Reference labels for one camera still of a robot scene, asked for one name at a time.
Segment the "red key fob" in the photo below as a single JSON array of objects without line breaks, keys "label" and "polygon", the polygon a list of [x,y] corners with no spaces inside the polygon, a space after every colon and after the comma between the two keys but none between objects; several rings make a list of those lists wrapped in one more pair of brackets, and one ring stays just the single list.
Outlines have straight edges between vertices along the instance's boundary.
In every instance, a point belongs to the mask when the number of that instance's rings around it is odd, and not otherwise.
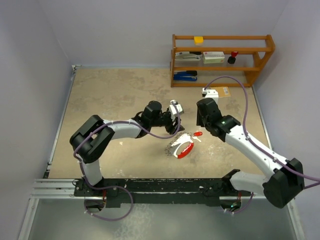
[{"label": "red key fob", "polygon": [[196,131],[193,136],[194,137],[199,137],[199,136],[202,136],[203,135],[203,132],[202,131]]}]

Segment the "small silver key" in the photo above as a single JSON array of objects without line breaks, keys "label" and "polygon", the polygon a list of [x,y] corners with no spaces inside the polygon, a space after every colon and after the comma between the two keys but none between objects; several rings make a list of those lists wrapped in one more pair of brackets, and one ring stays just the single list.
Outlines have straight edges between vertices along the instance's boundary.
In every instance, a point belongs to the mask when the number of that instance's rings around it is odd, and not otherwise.
[{"label": "small silver key", "polygon": [[200,143],[202,142],[197,136],[193,136],[192,138],[193,138],[194,140],[197,140],[197,141],[200,142]]}]

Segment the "silver red key holder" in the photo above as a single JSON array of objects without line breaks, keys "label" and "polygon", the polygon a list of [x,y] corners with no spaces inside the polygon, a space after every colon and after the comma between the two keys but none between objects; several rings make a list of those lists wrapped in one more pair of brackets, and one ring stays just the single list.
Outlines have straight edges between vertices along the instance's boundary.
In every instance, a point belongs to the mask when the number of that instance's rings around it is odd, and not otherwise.
[{"label": "silver red key holder", "polygon": [[189,132],[179,133],[165,148],[166,155],[173,156],[177,159],[186,157],[195,145],[192,136]]}]

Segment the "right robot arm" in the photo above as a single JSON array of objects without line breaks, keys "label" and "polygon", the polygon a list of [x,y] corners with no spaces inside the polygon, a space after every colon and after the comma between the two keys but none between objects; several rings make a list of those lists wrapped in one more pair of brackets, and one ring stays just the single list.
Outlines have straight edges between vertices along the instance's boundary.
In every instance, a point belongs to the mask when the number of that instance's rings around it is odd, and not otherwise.
[{"label": "right robot arm", "polygon": [[303,165],[299,160],[288,160],[259,142],[234,117],[223,116],[214,99],[201,99],[196,106],[196,124],[240,151],[262,172],[258,175],[237,170],[222,183],[226,195],[247,191],[265,196],[273,206],[282,209],[304,189]]}]

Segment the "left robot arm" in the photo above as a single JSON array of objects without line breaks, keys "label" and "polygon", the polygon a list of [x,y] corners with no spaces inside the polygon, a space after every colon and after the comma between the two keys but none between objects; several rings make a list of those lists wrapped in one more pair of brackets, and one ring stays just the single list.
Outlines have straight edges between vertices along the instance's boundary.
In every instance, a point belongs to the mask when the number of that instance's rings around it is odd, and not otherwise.
[{"label": "left robot arm", "polygon": [[99,158],[112,140],[140,139],[151,135],[158,139],[169,139],[183,131],[181,115],[184,109],[176,100],[171,100],[166,111],[158,101],[150,101],[143,111],[128,120],[104,120],[92,115],[69,139],[73,156],[78,159],[85,190],[91,196],[103,191],[103,176]]}]

